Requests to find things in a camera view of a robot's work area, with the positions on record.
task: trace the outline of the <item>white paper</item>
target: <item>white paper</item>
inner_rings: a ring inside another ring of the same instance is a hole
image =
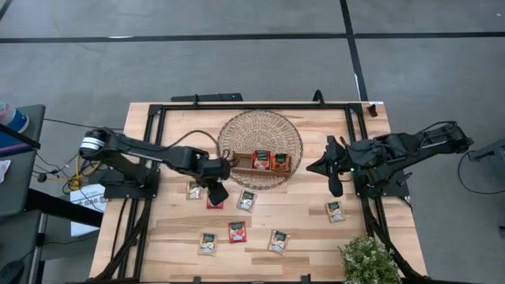
[[[78,204],[95,211],[105,211],[107,203],[103,199],[105,188],[99,184],[88,185],[80,190],[70,192],[70,202]],[[78,222],[70,223],[70,235],[79,237],[98,230],[99,228],[89,225],[84,225]]]
[[[5,177],[9,166],[10,160],[0,161],[0,183],[3,183],[3,178]]]

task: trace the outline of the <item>small wooden box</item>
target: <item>small wooden box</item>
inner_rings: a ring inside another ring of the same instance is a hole
[[[240,159],[240,162],[238,162],[236,167],[231,169],[234,173],[257,174],[257,175],[275,176],[275,177],[289,177],[291,175],[291,160],[288,164],[287,170],[258,170],[258,169],[253,169],[253,154],[252,153],[249,154],[249,153],[235,152],[234,157],[237,157]]]

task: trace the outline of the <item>black tape line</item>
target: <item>black tape line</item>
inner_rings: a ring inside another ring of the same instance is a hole
[[[355,39],[464,39],[505,37],[505,32],[410,32],[410,33],[357,33]]]
[[[357,94],[360,101],[368,101],[368,94],[365,87],[365,78],[361,70],[360,57],[357,53],[356,40],[354,39],[353,24],[350,20],[349,6],[347,0],[340,0],[340,8],[342,9],[342,16],[344,25],[346,26],[347,43],[349,45],[350,60],[353,63],[353,71],[356,76]]]
[[[212,40],[255,39],[345,39],[343,33],[279,33],[236,35],[147,35],[147,36],[96,36],[59,38],[4,38],[0,43],[139,43],[139,42],[184,42]]]
[[[3,3],[2,8],[0,9],[0,21],[2,21],[3,16],[6,14],[7,9],[9,8],[10,4],[12,4],[13,0],[6,0],[5,3]]]

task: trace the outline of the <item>snack packet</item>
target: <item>snack packet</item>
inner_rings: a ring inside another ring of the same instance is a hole
[[[286,252],[286,246],[289,239],[289,234],[277,230],[272,230],[268,250],[276,252],[279,255],[283,256],[284,252]]]
[[[245,222],[228,223],[228,231],[230,233],[231,244],[247,241],[247,236],[245,235]]]
[[[237,208],[240,210],[253,212],[254,203],[256,202],[257,195],[254,192],[242,190],[238,197]]]
[[[211,200],[207,198],[207,209],[223,209],[224,203],[221,202],[220,204],[214,205],[211,203]]]
[[[265,150],[256,150],[252,154],[252,168],[257,170],[270,170],[271,153]]]
[[[215,234],[203,233],[200,239],[198,254],[201,256],[214,256],[217,246],[218,242]]]
[[[277,153],[271,160],[272,170],[288,170],[290,168],[290,154]]]
[[[338,222],[346,219],[344,210],[342,209],[342,204],[338,201],[327,203],[326,210],[328,212],[330,222]]]
[[[204,194],[204,188],[202,188],[200,185],[198,185],[194,181],[188,182],[188,186],[186,189],[186,199],[187,200],[202,199],[203,194]]]

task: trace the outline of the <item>gray floor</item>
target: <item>gray floor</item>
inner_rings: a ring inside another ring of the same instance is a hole
[[[503,1],[352,0],[355,32],[505,31]],[[0,38],[156,36],[244,32],[344,32],[338,1],[14,0]],[[479,148],[504,138],[505,38],[360,39],[370,100],[384,101],[393,131],[455,119]],[[241,92],[246,100],[356,100],[344,39],[191,43],[0,44],[0,99],[43,103],[47,117],[120,127],[130,102]],[[42,155],[64,163],[83,129],[46,122]],[[414,218],[428,273],[502,283],[505,194],[478,196],[458,183],[459,155],[412,167]],[[490,163],[463,165],[481,191],[502,189]],[[60,195],[60,184],[32,186]],[[81,281],[92,251],[48,262],[45,283]]]

